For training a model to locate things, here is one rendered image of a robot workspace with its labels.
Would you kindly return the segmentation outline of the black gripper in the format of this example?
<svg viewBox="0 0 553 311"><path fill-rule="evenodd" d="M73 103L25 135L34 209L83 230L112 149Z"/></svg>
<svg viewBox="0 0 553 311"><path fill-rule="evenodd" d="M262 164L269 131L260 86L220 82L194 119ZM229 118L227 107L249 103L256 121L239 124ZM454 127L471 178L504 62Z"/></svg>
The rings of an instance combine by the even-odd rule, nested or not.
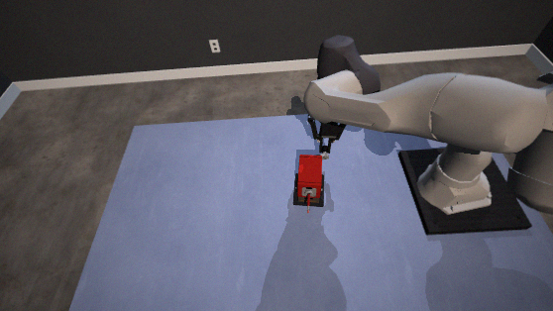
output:
<svg viewBox="0 0 553 311"><path fill-rule="evenodd" d="M319 145L319 152L322 153L322 145L323 145L323 138L321 136L321 126L320 126L320 132L319 134L317 133L317 129L316 129L316 124L315 124L315 119L311 118L308 114L308 123L310 124L311 126L311 130L312 130L312 134L313 134L313 139L314 140L317 140L318 143L320 143L321 145L321 148L320 148L320 145ZM314 127L315 125L315 127ZM340 125L343 125L343 131L345 129L345 127L347 125L345 124L341 124ZM342 134L338 134L338 137L336 138L329 138L329 141L328 141L328 154L330 154L330 150L331 150L331 143L335 143L335 140L338 141L340 139Z"/></svg>

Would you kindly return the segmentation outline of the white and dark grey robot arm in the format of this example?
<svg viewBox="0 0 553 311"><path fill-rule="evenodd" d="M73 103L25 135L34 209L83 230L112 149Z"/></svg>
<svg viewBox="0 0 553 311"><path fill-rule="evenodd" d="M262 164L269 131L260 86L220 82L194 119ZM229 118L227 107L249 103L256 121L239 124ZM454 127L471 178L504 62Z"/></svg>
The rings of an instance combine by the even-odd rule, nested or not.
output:
<svg viewBox="0 0 553 311"><path fill-rule="evenodd" d="M379 74L354 40L335 36L320 46L317 74L303 102L322 123L322 138L342 134L341 123L448 144L417 181L421 196L447 215L492 204L483 173L492 153L516 154L507 188L527 207L553 215L553 71L538 76L549 84L539 89L438 73L380 92Z"/></svg>

